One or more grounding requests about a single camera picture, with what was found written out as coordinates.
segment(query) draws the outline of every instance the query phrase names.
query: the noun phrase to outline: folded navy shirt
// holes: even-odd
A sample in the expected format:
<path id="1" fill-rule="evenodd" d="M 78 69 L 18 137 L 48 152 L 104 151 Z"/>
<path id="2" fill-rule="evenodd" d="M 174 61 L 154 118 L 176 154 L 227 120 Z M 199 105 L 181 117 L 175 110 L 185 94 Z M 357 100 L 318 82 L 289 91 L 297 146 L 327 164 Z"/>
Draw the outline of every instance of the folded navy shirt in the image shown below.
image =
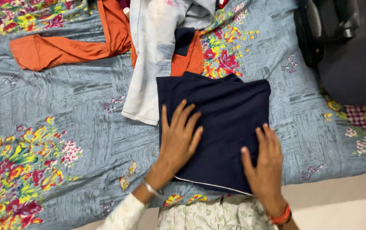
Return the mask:
<path id="1" fill-rule="evenodd" d="M 167 106 L 170 124 L 183 99 L 200 111 L 196 128 L 204 127 L 196 153 L 175 175 L 177 180 L 196 183 L 207 190 L 251 194 L 243 173 L 242 146 L 247 146 L 257 164 L 257 127 L 268 123 L 270 84 L 267 80 L 244 83 L 235 74 L 213 80 L 185 72 L 183 76 L 157 77 L 159 113 Z M 160 140 L 162 139 L 160 116 Z"/>

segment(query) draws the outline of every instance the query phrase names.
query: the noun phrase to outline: bed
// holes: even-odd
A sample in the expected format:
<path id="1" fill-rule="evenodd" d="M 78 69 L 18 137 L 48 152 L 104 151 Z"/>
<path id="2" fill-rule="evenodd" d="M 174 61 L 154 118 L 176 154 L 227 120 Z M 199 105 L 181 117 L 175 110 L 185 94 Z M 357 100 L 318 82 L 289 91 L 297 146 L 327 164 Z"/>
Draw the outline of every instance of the bed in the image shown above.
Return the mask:
<path id="1" fill-rule="evenodd" d="M 340 105 L 323 91 L 298 48 L 296 7 L 230 0 L 201 31 L 203 75 L 270 82 L 283 185 L 364 174 L 366 106 Z M 24 71 L 8 42 L 30 34 L 104 42 L 102 24 L 86 0 L 0 0 L 0 229 L 73 229 L 104 219 L 139 185 L 158 156 L 159 130 L 120 114 L 129 53 Z M 185 182 L 164 193 L 151 207 L 221 196 Z"/>

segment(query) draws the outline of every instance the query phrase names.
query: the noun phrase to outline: right hand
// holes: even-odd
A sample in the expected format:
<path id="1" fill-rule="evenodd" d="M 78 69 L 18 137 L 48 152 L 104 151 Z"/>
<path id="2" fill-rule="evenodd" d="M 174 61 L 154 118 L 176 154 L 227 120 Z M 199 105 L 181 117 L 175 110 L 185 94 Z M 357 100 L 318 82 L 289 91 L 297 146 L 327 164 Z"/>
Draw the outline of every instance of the right hand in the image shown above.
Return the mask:
<path id="1" fill-rule="evenodd" d="M 271 216 L 280 217 L 287 206 L 281 193 L 281 146 L 274 130 L 267 123 L 263 124 L 263 129 L 264 132 L 259 127 L 255 130 L 259 142 L 257 167 L 252 165 L 250 152 L 245 146 L 241 148 L 241 159 L 244 174 L 254 195 Z"/>

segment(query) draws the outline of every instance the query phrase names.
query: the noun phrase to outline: orange thread bracelet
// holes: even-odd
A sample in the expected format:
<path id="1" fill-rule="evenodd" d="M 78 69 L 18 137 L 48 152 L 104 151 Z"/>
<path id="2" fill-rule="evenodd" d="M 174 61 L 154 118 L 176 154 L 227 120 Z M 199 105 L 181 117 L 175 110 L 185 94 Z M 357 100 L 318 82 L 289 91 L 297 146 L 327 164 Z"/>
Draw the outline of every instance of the orange thread bracelet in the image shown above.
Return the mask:
<path id="1" fill-rule="evenodd" d="M 285 213 L 282 217 L 270 217 L 273 224 L 283 224 L 290 218 L 291 210 L 289 204 L 286 205 Z"/>

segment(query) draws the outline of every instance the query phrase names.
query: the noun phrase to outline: white patterned sleeve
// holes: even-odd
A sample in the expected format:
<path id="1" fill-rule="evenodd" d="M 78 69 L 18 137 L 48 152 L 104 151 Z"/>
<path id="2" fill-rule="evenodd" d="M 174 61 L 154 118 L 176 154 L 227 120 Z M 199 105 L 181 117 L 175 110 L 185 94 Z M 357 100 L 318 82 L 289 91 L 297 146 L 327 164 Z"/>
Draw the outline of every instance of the white patterned sleeve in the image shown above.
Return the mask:
<path id="1" fill-rule="evenodd" d="M 97 230 L 136 230 L 146 208 L 133 194 L 129 194 Z"/>

